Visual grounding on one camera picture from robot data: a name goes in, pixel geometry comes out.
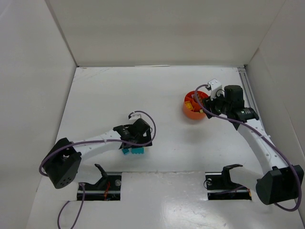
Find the teal long lego brick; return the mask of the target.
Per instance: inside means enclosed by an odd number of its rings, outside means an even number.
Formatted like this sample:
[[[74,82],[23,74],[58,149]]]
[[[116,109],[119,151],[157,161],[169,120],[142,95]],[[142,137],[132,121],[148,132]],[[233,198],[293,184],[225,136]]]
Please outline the teal long lego brick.
[[[140,148],[132,148],[131,149],[131,153],[132,154],[144,154],[144,148],[140,147]]]

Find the teal small lego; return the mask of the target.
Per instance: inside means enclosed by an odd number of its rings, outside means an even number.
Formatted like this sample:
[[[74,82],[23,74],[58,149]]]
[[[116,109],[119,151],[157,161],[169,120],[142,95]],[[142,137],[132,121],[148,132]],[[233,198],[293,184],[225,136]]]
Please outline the teal small lego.
[[[123,149],[122,149],[122,152],[123,152],[124,155],[126,155],[126,154],[128,154],[130,151],[129,151],[129,149],[123,148]]]

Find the yellow orange long lego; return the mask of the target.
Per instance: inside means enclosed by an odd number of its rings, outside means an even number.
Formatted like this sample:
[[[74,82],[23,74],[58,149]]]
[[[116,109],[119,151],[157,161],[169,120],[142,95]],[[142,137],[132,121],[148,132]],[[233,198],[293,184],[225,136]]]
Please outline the yellow orange long lego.
[[[192,106],[192,103],[190,101],[185,101],[184,104],[185,104],[187,109],[189,109],[191,111],[193,110],[193,106]]]

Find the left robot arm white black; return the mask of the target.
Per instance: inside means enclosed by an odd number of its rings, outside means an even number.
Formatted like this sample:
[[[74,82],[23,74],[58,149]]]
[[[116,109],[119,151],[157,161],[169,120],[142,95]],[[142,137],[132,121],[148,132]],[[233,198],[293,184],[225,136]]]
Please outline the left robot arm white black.
[[[39,172],[48,177],[56,189],[69,185],[77,178],[81,163],[112,150],[129,150],[152,146],[156,133],[153,127],[139,118],[133,124],[119,125],[110,131],[89,138],[72,142],[67,138],[60,139],[45,156]]]

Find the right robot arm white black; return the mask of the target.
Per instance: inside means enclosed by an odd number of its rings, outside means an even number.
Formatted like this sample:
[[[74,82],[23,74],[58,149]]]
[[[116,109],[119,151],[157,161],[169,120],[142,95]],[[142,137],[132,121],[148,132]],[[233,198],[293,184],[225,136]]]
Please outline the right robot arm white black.
[[[233,124],[235,130],[246,140],[256,156],[262,175],[233,164],[223,167],[221,183],[226,189],[248,188],[255,190],[265,205],[293,212],[302,200],[301,184],[304,171],[300,165],[292,165],[287,157],[270,141],[259,116],[253,108],[246,107],[242,87],[208,83],[211,92],[199,105],[208,118],[219,118]]]

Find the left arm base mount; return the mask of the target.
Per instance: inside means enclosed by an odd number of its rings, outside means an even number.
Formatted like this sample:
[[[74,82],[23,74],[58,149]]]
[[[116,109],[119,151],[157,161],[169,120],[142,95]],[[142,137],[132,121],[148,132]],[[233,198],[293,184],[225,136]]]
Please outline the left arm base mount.
[[[74,180],[78,186],[77,200],[119,201],[121,200],[121,172],[107,172],[101,165],[83,166]]]

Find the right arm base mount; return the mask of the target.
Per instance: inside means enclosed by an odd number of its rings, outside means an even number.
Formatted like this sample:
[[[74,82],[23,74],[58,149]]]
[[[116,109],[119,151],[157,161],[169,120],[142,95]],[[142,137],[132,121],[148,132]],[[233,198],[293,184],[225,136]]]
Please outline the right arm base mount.
[[[207,190],[208,200],[252,200],[249,189],[231,181],[229,171],[237,167],[242,165],[225,166],[221,172],[205,172],[203,186]]]

